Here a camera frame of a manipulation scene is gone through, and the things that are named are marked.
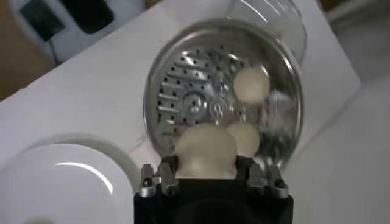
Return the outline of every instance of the dough ball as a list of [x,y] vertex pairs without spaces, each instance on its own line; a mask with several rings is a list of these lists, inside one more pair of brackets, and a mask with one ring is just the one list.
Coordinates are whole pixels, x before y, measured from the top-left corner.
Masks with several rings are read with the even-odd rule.
[[233,89],[240,102],[259,104],[268,97],[269,79],[260,68],[245,68],[235,76]]
[[236,122],[227,128],[237,146],[237,154],[253,157],[260,146],[260,134],[256,127],[248,122]]
[[233,137],[214,124],[188,129],[176,143],[177,177],[234,178],[236,145]]

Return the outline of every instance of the white countertop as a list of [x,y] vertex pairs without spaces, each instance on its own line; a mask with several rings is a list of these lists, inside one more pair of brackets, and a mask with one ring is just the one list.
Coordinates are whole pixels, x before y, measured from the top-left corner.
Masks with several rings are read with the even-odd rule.
[[[223,16],[225,0],[166,0],[0,103],[0,167],[33,145],[91,140],[156,165],[146,141],[143,90],[159,50],[181,29]],[[305,121],[299,152],[360,82],[314,0],[295,0],[308,47],[302,65]],[[301,161],[302,169],[310,163]]]

